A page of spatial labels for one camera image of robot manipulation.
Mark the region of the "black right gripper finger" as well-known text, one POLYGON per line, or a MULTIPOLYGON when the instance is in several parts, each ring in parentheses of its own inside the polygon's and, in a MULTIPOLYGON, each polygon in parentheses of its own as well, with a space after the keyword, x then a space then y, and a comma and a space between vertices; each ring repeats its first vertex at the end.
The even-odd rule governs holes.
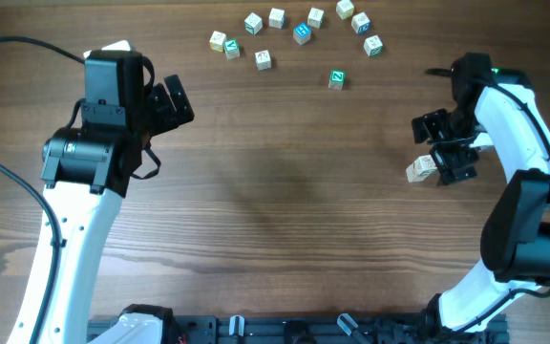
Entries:
POLYGON ((478 152, 475 148, 436 145, 430 150, 430 155, 440 175, 438 185, 450 185, 476 177, 478 152))
POLYGON ((414 118, 411 122, 414 143, 445 141, 449 137, 447 132, 448 115, 449 113, 445 109, 438 109, 414 118))

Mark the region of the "wooden block yellow K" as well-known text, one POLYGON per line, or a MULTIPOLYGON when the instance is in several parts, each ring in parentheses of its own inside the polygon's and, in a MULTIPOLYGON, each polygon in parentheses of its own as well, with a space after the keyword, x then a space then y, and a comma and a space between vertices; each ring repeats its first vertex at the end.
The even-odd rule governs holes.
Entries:
POLYGON ((406 175, 409 183, 418 183, 438 171, 431 155, 418 157, 406 168, 406 175))

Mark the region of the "wooden block blue H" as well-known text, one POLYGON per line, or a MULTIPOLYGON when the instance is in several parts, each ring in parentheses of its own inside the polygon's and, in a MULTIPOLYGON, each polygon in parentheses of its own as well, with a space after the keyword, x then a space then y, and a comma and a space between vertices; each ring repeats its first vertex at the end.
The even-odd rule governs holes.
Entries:
POLYGON ((293 38, 299 45, 306 44, 311 38, 311 28, 307 23, 301 23, 293 30, 293 38))

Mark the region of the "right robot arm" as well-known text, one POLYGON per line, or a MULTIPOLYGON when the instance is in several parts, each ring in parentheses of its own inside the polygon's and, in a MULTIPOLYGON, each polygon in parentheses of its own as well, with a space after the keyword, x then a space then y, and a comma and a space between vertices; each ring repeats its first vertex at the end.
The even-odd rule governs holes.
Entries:
POLYGON ((448 69, 453 111, 412 120, 415 143, 430 145, 439 183, 476 176, 478 154, 493 148, 507 185, 480 238, 480 259, 453 288, 434 297, 420 335, 441 342, 485 333, 487 324, 524 295, 550 297, 550 131, 526 73, 466 53, 448 69))

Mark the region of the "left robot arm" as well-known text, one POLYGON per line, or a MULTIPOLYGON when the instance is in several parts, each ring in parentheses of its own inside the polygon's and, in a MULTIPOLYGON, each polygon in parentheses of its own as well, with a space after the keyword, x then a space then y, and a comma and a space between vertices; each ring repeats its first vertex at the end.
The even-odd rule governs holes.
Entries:
POLYGON ((195 117, 177 75, 163 82, 134 51, 85 57, 81 125, 68 124, 43 149, 42 218, 28 285, 11 343, 81 343, 109 231, 152 137, 195 117))

